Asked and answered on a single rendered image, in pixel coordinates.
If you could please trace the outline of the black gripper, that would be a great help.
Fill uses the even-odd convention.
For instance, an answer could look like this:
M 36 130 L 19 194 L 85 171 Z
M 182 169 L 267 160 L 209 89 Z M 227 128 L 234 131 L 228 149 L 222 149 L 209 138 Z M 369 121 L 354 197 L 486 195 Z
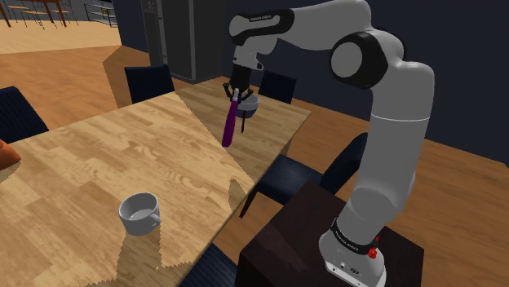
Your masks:
M 233 90 L 238 89 L 239 91 L 246 91 L 250 87 L 251 73 L 251 68 L 238 64 L 233 65 L 232 75 L 230 77 L 229 83 L 226 82 L 223 84 L 225 93 L 229 99 L 232 99 L 232 93 L 229 90 L 229 84 Z M 243 100 L 248 99 L 253 93 L 254 91 L 249 88 L 246 95 L 243 97 Z

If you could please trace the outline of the grey bowl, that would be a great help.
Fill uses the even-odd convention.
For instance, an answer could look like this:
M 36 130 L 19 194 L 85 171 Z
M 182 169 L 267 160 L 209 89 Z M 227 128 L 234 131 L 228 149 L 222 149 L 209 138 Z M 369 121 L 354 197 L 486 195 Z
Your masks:
M 236 116 L 239 118 L 250 118 L 252 117 L 259 105 L 259 97 L 251 95 L 248 99 L 242 100 L 237 105 Z

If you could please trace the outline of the dark blue chair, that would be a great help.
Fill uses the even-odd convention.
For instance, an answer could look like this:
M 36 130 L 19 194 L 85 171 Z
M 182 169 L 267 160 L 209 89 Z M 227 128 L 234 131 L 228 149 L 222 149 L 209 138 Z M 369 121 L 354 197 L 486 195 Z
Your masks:
M 167 64 L 124 70 L 133 104 L 175 91 Z
M 235 287 L 237 265 L 210 244 L 179 287 Z
M 259 86 L 259 94 L 291 104 L 296 82 L 293 77 L 265 71 Z
M 7 144 L 47 132 L 45 122 L 15 86 L 0 89 L 0 139 Z
M 334 195 L 358 171 L 367 137 L 368 133 L 364 132 L 354 138 L 324 174 L 280 154 L 246 199 L 239 217 L 244 217 L 257 192 L 285 205 L 305 183 L 311 181 Z

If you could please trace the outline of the dark grey fridge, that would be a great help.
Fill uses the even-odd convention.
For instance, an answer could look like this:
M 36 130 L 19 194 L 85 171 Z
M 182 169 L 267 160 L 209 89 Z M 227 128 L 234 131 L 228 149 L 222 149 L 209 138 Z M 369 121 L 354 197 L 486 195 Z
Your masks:
M 140 0 L 151 65 L 199 83 L 219 77 L 227 0 Z

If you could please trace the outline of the wooden dining table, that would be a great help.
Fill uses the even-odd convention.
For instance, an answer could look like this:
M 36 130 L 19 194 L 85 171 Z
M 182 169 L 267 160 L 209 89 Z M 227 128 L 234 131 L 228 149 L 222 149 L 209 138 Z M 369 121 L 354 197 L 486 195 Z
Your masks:
M 178 287 L 308 111 L 263 97 L 230 147 L 228 98 L 210 80 L 14 143 L 0 183 L 0 287 Z M 150 192 L 161 224 L 118 215 Z

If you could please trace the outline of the dark robot stand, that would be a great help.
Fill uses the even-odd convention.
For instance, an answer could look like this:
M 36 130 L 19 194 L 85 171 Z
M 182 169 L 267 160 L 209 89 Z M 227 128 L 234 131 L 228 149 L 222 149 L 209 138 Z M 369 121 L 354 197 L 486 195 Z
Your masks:
M 345 202 L 308 182 L 240 252 L 236 287 L 352 287 L 327 272 L 318 247 Z M 385 287 L 421 287 L 424 249 L 388 227 L 379 233 Z

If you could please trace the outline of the grey metal shelf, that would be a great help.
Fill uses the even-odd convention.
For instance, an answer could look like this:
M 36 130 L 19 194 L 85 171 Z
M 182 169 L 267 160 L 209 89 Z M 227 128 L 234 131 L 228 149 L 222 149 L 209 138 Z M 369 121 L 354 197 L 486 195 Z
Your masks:
M 91 0 L 83 4 L 89 21 L 117 27 L 117 19 L 113 7 L 113 0 Z

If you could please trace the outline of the white cup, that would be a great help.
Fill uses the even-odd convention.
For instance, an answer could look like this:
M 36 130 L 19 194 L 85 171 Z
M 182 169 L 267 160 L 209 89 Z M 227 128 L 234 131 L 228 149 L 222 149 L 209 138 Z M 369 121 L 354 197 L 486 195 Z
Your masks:
M 119 206 L 118 215 L 126 232 L 143 236 L 161 224 L 159 201 L 150 192 L 140 192 L 126 198 Z

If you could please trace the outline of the brown wooden table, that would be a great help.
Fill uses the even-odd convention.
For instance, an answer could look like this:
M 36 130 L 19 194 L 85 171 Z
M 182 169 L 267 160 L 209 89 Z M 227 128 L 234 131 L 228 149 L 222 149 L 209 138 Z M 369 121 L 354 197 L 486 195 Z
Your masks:
M 7 16 L 18 22 L 22 20 L 25 26 L 32 20 L 45 29 L 42 17 L 46 17 L 56 28 L 57 22 L 67 26 L 66 17 L 62 9 L 61 0 L 0 0 L 0 4 L 7 9 Z

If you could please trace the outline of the orange object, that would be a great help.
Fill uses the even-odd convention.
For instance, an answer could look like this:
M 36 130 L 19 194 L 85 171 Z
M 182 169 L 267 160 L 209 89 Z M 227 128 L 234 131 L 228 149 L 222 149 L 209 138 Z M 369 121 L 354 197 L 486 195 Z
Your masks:
M 0 170 L 5 170 L 20 161 L 20 155 L 6 142 L 0 139 Z

